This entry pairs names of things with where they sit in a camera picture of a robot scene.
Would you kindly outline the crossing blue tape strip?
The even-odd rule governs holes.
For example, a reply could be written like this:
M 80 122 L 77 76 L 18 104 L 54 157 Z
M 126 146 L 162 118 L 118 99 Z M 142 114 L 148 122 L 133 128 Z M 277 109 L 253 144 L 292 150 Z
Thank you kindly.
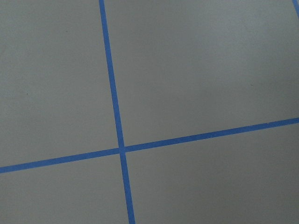
M 173 138 L 173 139 L 160 140 L 160 141 L 136 144 L 136 145 L 131 145 L 131 146 L 125 146 L 125 147 L 123 147 L 123 149 L 125 150 L 125 152 L 140 151 L 140 150 L 152 149 L 152 148 L 156 148 L 156 147 L 164 147 L 164 146 L 193 142 L 193 141 L 198 141 L 198 140 L 206 140 L 206 139 L 218 138 L 218 137 L 223 137 L 223 136 L 228 136 L 228 135 L 259 131 L 259 130 L 263 130 L 263 129 L 270 129 L 270 128 L 275 128 L 275 127 L 280 127 L 280 126 L 288 126 L 288 125 L 297 124 L 298 122 L 299 122 L 298 118 L 285 119 L 285 120 L 273 121 L 273 122 L 269 122 L 269 123 L 262 123 L 262 124 L 256 124 L 256 125 L 251 125 L 251 126 L 243 126 L 243 127 L 237 127 L 237 128 L 227 129 L 227 130 L 220 130 L 220 131 L 215 131 L 215 132 L 201 133 L 201 134 L 184 136 L 184 137 L 179 137 L 179 138 Z M 121 151 L 121 148 L 112 148 L 112 149 L 63 156 L 63 157 L 41 160 L 41 161 L 33 161 L 33 162 L 27 162 L 27 163 L 22 163 L 22 164 L 15 164 L 15 165 L 1 167 L 0 172 L 2 174 L 4 174 L 4 173 L 10 173 L 10 172 L 15 172 L 15 171 L 20 171 L 20 170 L 63 164 L 63 163 L 68 163 L 68 162 L 100 158 L 100 157 L 119 154 L 120 151 Z

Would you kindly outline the brown paper table cover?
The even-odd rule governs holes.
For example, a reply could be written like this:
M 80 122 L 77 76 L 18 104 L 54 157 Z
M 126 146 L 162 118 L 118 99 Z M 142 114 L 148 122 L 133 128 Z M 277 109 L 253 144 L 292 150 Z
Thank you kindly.
M 299 118 L 296 0 L 104 0 L 125 146 Z M 0 3 L 0 167 L 118 148 L 99 0 Z M 299 123 L 126 152 L 135 224 L 296 224 Z M 3 224 L 129 224 L 120 155 L 0 173 Z

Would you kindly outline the long blue tape strip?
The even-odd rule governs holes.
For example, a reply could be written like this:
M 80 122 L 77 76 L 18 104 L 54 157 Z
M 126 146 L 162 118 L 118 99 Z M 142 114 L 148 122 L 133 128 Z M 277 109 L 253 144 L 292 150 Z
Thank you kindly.
M 113 111 L 114 111 L 114 121 L 115 121 L 116 135 L 117 135 L 120 162 L 121 162 L 122 179 L 123 179 L 126 207 L 128 213 L 128 222 L 130 224 L 134 224 L 135 214 L 134 214 L 131 187 L 129 181 L 128 164 L 127 164 L 126 150 L 125 150 L 125 144 L 123 138 L 121 114 L 120 114 L 119 103 L 118 103 L 116 82 L 114 76 L 114 66 L 113 66 L 113 60 L 111 54 L 107 16 L 106 16 L 104 1 L 99 0 L 99 5 L 100 5 L 100 16 L 101 16 L 102 31 L 103 31 L 103 38 L 104 38 L 104 45 L 105 45 L 105 54 L 106 54 L 106 61 L 107 61 L 107 70 L 108 70 L 110 91 L 111 91 Z

